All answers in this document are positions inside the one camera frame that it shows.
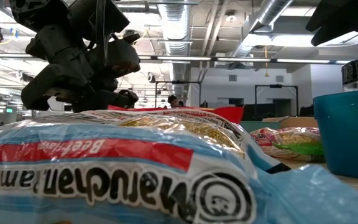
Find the maruchan ramen package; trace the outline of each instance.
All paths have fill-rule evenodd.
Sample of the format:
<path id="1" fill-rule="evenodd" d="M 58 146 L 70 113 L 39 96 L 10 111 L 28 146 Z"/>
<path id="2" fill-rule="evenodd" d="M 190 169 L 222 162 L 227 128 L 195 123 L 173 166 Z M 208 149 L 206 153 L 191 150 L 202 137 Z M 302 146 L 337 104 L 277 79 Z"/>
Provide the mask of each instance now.
<path id="1" fill-rule="evenodd" d="M 211 111 L 21 121 L 0 127 L 0 224 L 358 223 L 358 192 L 268 158 Z"/>
<path id="2" fill-rule="evenodd" d="M 318 128 L 262 128 L 250 133 L 264 153 L 281 159 L 324 162 Z"/>

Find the red object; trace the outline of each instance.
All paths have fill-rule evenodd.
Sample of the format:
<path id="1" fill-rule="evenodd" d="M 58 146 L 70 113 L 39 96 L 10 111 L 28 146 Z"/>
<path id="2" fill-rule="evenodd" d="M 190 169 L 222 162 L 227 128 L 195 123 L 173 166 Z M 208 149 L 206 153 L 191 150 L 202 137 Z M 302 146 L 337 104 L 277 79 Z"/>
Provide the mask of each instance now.
<path id="1" fill-rule="evenodd" d="M 128 139 L 79 139 L 0 145 L 0 162 L 82 158 L 137 158 L 187 171 L 193 151 L 169 144 Z"/>
<path id="2" fill-rule="evenodd" d="M 211 112 L 214 114 L 217 114 L 221 117 L 223 117 L 224 119 L 239 124 L 241 122 L 242 119 L 242 113 L 244 112 L 244 108 L 243 107 L 234 107 L 234 106 L 228 106 L 228 107 L 223 107 L 223 108 L 218 108 L 218 109 L 209 109 L 209 108 L 194 108 L 194 107 L 190 107 L 190 106 L 181 106 L 179 108 L 175 108 L 175 109 L 196 109 L 196 110 L 202 110 L 202 111 L 207 111 L 207 112 Z M 120 108 L 118 106 L 109 106 L 109 110 L 121 110 L 121 111 L 160 111 L 160 110 L 172 110 L 172 109 L 165 109 L 165 108 L 139 108 L 139 109 L 125 109 L 125 108 Z"/>

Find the blue package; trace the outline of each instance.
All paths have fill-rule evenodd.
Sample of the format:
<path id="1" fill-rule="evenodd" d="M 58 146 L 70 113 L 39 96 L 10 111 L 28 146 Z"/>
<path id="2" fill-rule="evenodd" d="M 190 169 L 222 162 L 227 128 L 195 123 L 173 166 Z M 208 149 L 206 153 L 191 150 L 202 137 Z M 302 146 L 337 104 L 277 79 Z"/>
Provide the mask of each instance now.
<path id="1" fill-rule="evenodd" d="M 358 223 L 320 167 L 268 174 L 216 124 L 129 114 L 0 127 L 0 223 Z"/>

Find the black frame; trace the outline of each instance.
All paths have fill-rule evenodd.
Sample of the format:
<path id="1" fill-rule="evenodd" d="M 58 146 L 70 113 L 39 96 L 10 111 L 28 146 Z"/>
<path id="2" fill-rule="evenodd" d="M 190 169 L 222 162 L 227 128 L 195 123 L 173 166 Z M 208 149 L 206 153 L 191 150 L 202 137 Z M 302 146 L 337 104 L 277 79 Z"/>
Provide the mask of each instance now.
<path id="1" fill-rule="evenodd" d="M 257 116 L 257 107 L 258 107 L 258 96 L 257 96 L 257 89 L 258 87 L 269 87 L 269 88 L 283 88 L 283 87 L 293 87 L 295 88 L 296 92 L 296 116 L 299 116 L 299 99 L 298 99 L 298 86 L 287 86 L 287 85 L 255 85 L 255 117 Z"/>
<path id="2" fill-rule="evenodd" d="M 198 92 L 198 98 L 201 104 L 201 82 L 188 82 L 188 81 L 155 81 L 155 98 L 154 98 L 154 107 L 157 108 L 157 85 L 159 83 L 171 83 L 171 84 L 194 84 L 197 83 L 198 86 L 200 87 L 199 92 Z"/>

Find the red stripe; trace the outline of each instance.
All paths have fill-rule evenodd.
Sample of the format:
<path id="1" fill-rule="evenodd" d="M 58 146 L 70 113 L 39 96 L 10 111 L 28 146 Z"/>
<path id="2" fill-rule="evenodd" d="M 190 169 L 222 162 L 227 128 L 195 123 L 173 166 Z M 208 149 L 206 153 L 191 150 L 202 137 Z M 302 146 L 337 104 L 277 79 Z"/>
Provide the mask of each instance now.
<path id="1" fill-rule="evenodd" d="M 0 145 L 0 162 L 130 157 L 147 159 L 187 171 L 192 155 L 192 150 L 178 146 L 126 139 L 42 141 Z"/>

